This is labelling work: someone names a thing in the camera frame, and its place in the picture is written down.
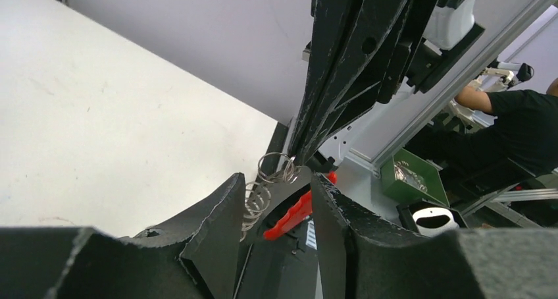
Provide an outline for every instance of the white table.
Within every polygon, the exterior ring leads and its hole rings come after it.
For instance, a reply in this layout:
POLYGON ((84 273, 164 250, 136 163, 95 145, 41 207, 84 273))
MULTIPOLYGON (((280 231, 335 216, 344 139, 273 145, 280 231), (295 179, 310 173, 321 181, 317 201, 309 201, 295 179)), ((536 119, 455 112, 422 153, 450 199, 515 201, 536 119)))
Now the white table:
POLYGON ((54 0, 0 30, 0 225, 135 235, 255 179, 270 117, 54 0))

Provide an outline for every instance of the metal coil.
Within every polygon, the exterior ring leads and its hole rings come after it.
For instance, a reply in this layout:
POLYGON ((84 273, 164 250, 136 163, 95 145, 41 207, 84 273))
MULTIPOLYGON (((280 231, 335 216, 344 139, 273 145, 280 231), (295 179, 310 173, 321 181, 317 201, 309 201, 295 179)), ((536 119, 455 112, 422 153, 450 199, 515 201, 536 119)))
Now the metal coil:
POLYGON ((269 208, 271 203, 271 191, 267 188, 269 184, 285 182, 292 184, 298 177, 299 167, 294 164, 295 157, 280 152, 270 152, 265 154, 258 161, 258 176, 261 182, 248 182, 246 184, 246 198, 244 200, 244 216, 242 221, 242 234, 240 241, 246 238, 247 232, 258 222, 263 212, 269 208), (261 165, 264 159, 271 155, 279 155, 286 159, 285 166, 282 170, 271 175, 266 175, 261 165))

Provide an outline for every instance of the black t-shirt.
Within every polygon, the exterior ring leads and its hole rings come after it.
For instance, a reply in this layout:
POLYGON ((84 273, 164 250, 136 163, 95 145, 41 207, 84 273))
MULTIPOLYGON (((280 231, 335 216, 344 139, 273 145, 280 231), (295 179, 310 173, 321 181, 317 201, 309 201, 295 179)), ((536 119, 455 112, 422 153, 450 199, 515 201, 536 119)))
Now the black t-shirt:
POLYGON ((488 93, 494 125, 469 136, 481 163, 509 157, 535 175, 558 167, 558 97, 532 90, 488 93))

